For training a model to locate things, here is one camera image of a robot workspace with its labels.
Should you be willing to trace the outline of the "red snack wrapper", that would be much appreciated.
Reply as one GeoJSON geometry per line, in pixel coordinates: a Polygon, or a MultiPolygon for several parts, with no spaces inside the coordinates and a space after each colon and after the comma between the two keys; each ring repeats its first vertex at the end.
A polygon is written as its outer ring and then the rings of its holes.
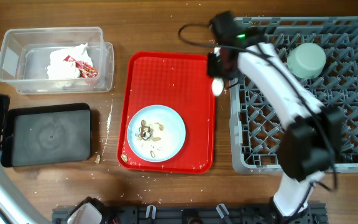
{"type": "Polygon", "coordinates": [[[84,61],[75,60],[69,55],[64,59],[64,61],[74,63],[75,67],[80,72],[81,78],[93,78],[99,75],[99,72],[94,67],[84,61]]]}

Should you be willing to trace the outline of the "light blue plate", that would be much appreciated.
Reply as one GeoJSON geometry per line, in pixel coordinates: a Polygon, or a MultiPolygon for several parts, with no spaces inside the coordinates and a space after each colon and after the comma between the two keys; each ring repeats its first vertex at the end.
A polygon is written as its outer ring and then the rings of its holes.
{"type": "Polygon", "coordinates": [[[132,152],[147,162],[165,162],[182,149],[186,139],[186,127],[182,117],[173,109],[164,105],[150,105],[139,110],[127,125],[127,142],[132,152]],[[151,158],[148,152],[142,152],[137,147],[135,133],[139,132],[142,120],[157,121],[164,125],[163,148],[157,152],[156,158],[151,158]]]}

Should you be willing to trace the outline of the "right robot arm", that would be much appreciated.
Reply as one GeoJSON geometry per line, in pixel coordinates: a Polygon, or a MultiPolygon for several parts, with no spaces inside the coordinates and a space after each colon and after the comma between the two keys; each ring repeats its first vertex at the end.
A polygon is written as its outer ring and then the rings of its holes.
{"type": "Polygon", "coordinates": [[[293,76],[263,33],[241,29],[231,12],[215,15],[208,28],[218,43],[208,54],[213,95],[222,93],[225,81],[247,76],[272,105],[285,131],[277,151],[283,176],[271,199],[270,220],[288,223],[302,217],[308,198],[327,170],[333,172],[334,186],[325,189],[337,189],[341,110],[325,107],[293,76]]]}

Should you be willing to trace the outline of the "white plastic spoon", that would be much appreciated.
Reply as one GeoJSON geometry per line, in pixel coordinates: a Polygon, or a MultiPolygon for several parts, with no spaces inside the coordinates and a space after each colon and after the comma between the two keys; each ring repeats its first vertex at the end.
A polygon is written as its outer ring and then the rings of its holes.
{"type": "Polygon", "coordinates": [[[220,96],[224,89],[224,81],[222,78],[214,78],[211,84],[211,90],[214,96],[220,96]]]}

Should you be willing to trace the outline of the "white napkin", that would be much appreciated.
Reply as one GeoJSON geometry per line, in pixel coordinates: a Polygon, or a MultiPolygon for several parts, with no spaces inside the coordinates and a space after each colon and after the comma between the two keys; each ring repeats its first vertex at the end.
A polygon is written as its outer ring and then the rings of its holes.
{"type": "Polygon", "coordinates": [[[86,78],[79,66],[87,64],[93,68],[93,61],[87,49],[88,43],[53,51],[50,54],[50,65],[47,67],[48,79],[86,78]]]}

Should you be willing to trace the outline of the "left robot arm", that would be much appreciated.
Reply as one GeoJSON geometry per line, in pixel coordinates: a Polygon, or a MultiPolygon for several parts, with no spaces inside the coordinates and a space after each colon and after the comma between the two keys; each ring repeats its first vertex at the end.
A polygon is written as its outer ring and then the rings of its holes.
{"type": "Polygon", "coordinates": [[[8,167],[84,161],[91,156],[86,103],[10,109],[0,94],[0,223],[48,223],[7,176],[8,167]]]}

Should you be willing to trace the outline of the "green bowl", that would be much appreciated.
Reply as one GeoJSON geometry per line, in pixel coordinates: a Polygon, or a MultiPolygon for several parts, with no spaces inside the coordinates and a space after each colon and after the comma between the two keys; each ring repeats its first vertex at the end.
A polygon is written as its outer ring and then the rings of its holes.
{"type": "Polygon", "coordinates": [[[298,78],[316,78],[326,65],[326,54],[320,46],[304,43],[293,49],[287,57],[288,69],[298,78]]]}

